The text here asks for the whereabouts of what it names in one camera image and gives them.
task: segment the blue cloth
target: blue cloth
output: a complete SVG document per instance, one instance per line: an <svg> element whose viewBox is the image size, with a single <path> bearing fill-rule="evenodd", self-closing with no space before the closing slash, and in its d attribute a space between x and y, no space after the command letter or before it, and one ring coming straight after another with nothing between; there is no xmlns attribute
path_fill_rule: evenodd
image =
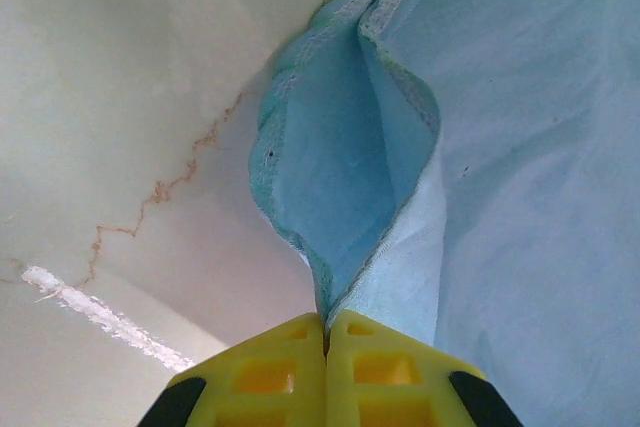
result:
<svg viewBox="0 0 640 427"><path fill-rule="evenodd" d="M280 58L254 199L349 308L528 427L640 425L640 2L334 0Z"/></svg>

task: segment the white surface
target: white surface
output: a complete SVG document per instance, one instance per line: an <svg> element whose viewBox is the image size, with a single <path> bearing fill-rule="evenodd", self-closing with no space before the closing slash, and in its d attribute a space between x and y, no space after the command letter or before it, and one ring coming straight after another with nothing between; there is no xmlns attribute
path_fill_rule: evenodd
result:
<svg viewBox="0 0 640 427"><path fill-rule="evenodd" d="M195 362L313 309L246 156L320 2L0 0L1 425L135 425L173 375L70 298Z"/></svg>

